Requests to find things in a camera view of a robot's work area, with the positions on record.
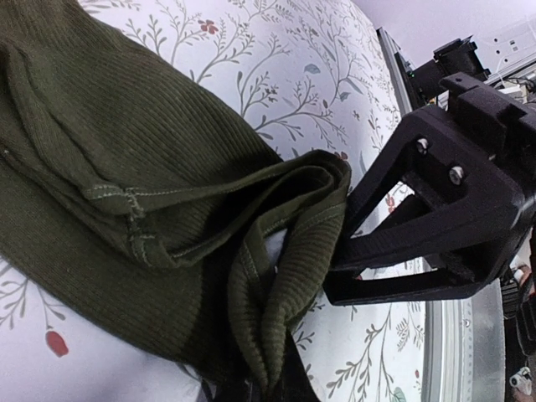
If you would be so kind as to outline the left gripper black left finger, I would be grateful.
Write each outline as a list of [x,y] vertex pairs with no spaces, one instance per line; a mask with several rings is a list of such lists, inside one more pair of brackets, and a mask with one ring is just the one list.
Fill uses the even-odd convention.
[[239,379],[216,391],[213,401],[319,402],[307,376],[296,344],[286,335],[283,366],[279,379],[267,391],[250,378]]

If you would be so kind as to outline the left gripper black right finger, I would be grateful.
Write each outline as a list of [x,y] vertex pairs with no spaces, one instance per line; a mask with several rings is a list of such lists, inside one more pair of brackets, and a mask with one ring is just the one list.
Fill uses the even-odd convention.
[[464,299],[535,223],[535,110],[463,73],[404,116],[348,196],[323,284],[334,306]]

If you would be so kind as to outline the dark olive cloth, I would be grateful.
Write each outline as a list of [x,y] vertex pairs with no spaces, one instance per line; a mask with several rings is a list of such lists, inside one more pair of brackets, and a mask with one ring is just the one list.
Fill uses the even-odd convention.
[[108,333],[263,391],[322,288],[349,165],[284,161],[76,1],[1,4],[1,252]]

